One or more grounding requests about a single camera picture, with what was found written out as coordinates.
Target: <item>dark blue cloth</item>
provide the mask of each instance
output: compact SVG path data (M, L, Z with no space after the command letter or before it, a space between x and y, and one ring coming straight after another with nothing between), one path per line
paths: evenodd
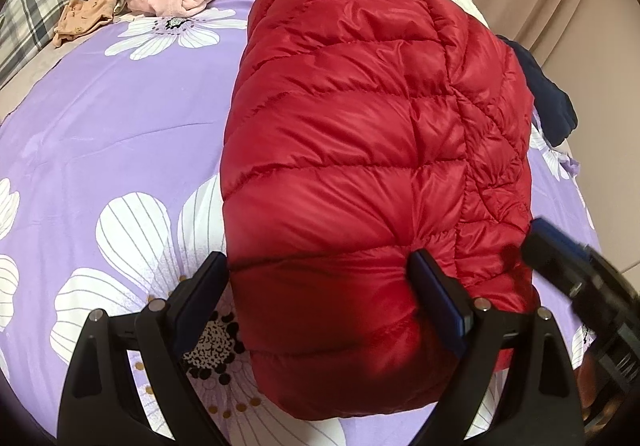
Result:
M542 68L525 47L504 36L498 36L513 48L522 67L527 86L533 94L534 105L540 116L540 125L551 146L558 146L578 127L571 99L545 76Z

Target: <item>wall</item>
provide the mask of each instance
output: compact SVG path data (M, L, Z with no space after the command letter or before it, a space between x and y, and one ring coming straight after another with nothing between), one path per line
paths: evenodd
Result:
M640 4L582 0L544 70L572 98L578 182L605 256L626 268L640 259ZM640 288L640 267L629 278Z

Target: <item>quilted fabric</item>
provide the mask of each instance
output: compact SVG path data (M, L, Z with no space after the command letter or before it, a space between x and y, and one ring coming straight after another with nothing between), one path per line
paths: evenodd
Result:
M473 297L532 308L515 250L532 101L511 49L450 0L256 1L221 178L267 397L310 420L436 400L456 362L405 278L416 249Z

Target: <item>plaid pillow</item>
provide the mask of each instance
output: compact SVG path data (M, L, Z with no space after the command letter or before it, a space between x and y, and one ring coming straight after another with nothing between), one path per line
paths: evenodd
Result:
M69 0L7 0L0 17L0 88L53 39Z

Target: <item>purple bed sheet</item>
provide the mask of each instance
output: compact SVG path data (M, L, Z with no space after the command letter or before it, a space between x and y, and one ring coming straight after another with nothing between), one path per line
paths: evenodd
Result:
M191 20L146 18L101 29L63 58L0 127L0 368L55 434L66 367L87 313L138 311L166 297L211 251L224 251L218 165L246 19L254 0L215 0ZM532 213L597 247L575 162L533 127ZM587 336L535 278L574 363ZM255 386L225 292L184 357L203 404L234 446L398 446L431 411L303 422ZM151 426L170 432L130 353ZM471 434L486 429L494 376Z

